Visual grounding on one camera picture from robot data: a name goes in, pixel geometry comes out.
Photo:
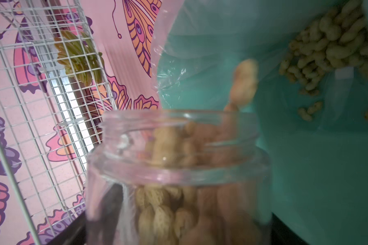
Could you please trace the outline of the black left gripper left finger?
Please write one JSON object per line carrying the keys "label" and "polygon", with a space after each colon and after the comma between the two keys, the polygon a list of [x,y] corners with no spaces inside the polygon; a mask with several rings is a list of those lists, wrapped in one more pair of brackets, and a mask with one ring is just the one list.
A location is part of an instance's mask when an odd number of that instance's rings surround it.
{"label": "black left gripper left finger", "polygon": [[86,215],[83,212],[64,231],[47,245],[85,245]]}

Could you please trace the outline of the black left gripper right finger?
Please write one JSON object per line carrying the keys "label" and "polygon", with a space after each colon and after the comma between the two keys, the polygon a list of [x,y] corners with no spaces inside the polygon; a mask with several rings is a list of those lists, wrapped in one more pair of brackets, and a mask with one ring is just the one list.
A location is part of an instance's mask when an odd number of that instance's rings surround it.
{"label": "black left gripper right finger", "polygon": [[271,245],[308,245],[289,229],[274,213],[272,218]]}

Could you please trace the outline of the brown lid peanut jar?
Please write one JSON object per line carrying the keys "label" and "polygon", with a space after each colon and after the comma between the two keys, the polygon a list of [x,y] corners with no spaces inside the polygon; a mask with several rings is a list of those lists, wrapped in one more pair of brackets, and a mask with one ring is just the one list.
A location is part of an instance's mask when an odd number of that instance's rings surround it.
{"label": "brown lid peanut jar", "polygon": [[88,157],[89,245],[268,245],[270,160],[252,113],[103,116]]}

